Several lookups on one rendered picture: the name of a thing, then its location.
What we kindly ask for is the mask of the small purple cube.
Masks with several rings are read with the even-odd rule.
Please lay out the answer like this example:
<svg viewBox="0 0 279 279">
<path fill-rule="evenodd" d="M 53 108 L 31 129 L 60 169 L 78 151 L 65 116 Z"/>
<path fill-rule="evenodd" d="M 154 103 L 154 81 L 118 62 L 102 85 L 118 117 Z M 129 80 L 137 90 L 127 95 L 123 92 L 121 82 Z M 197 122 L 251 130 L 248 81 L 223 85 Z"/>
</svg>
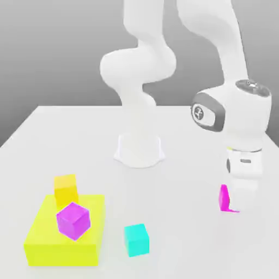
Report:
<svg viewBox="0 0 279 279">
<path fill-rule="evenodd" d="M 89 210 L 74 202 L 58 212 L 56 219 L 59 232 L 74 241 L 91 226 Z"/>
</svg>

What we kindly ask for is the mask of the small cyan cube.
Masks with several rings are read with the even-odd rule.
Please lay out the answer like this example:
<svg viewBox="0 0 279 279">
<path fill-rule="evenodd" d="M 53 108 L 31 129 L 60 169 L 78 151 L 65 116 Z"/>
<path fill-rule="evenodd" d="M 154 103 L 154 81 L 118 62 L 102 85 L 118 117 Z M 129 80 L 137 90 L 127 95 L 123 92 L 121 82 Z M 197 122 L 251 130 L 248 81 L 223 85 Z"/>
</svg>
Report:
<svg viewBox="0 0 279 279">
<path fill-rule="evenodd" d="M 143 223 L 124 227 L 124 240 L 129 257 L 149 253 L 149 235 Z"/>
</svg>

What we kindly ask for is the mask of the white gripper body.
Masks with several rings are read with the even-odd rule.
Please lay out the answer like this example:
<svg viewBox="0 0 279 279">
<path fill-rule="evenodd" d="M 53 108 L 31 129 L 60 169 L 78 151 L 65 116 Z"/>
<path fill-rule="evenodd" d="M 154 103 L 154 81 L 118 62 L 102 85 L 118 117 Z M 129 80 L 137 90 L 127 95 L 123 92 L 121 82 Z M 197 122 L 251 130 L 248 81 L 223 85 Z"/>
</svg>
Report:
<svg viewBox="0 0 279 279">
<path fill-rule="evenodd" d="M 259 181 L 257 179 L 232 177 L 232 189 L 234 191 L 255 192 L 258 185 Z"/>
</svg>

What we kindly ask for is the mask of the large yellow box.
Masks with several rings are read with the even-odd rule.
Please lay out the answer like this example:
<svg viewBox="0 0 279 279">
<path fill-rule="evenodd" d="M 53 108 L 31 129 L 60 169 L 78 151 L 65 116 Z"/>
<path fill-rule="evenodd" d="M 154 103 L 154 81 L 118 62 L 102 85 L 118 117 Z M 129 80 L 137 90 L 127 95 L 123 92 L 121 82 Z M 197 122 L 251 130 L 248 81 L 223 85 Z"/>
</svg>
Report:
<svg viewBox="0 0 279 279">
<path fill-rule="evenodd" d="M 58 230 L 54 195 L 45 196 L 24 241 L 30 266 L 97 266 L 105 224 L 105 196 L 79 195 L 91 227 L 76 241 Z"/>
</svg>

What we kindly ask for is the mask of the small orange cube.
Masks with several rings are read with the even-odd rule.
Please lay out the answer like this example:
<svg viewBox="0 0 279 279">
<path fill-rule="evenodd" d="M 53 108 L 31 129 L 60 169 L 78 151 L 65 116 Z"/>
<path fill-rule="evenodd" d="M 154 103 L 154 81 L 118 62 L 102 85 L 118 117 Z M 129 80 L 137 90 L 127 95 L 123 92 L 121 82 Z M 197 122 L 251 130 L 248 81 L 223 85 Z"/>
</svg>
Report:
<svg viewBox="0 0 279 279">
<path fill-rule="evenodd" d="M 76 176 L 60 175 L 54 178 L 54 196 L 57 207 L 65 207 L 71 202 L 78 202 Z"/>
</svg>

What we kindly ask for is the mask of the small magenta cube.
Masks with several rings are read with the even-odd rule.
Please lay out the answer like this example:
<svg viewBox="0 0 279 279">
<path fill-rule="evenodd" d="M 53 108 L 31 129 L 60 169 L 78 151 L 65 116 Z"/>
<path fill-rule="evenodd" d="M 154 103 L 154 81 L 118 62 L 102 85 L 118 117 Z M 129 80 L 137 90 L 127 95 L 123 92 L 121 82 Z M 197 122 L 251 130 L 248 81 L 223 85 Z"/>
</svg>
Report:
<svg viewBox="0 0 279 279">
<path fill-rule="evenodd" d="M 223 212 L 240 213 L 237 205 L 233 203 L 229 189 L 226 184 L 221 184 L 219 191 L 219 208 Z"/>
</svg>

